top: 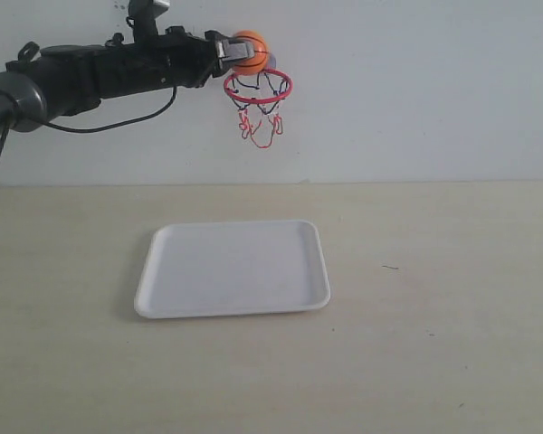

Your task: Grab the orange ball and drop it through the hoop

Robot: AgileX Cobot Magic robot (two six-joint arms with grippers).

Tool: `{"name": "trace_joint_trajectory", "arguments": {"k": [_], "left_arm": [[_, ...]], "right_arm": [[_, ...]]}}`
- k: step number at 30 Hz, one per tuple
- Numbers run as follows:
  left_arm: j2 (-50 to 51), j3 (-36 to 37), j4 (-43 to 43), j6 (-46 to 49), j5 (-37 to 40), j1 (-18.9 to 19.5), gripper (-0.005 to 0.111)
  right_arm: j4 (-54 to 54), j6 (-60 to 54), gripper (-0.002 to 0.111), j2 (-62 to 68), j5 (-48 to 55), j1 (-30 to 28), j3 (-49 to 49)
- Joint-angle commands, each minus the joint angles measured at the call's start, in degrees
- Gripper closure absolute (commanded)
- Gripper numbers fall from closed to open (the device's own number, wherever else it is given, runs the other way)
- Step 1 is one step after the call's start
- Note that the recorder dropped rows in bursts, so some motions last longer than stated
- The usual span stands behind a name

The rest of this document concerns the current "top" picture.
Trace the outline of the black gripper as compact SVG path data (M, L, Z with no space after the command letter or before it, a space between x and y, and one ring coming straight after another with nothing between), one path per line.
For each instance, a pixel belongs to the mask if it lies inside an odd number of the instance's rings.
M166 68L173 84L186 88L201 88L209 79L220 77L221 69L255 56L252 42L216 30L199 37L184 26L170 26L162 34L134 30L133 36L141 54Z

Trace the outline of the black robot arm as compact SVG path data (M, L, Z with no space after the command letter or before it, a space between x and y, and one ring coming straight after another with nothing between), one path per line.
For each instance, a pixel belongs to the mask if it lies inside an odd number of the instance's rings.
M163 89L201 88L253 58L252 44L181 26L164 34L136 31L133 43L115 34L103 45L39 48L29 42L0 72L0 136L6 128L31 132L114 99Z

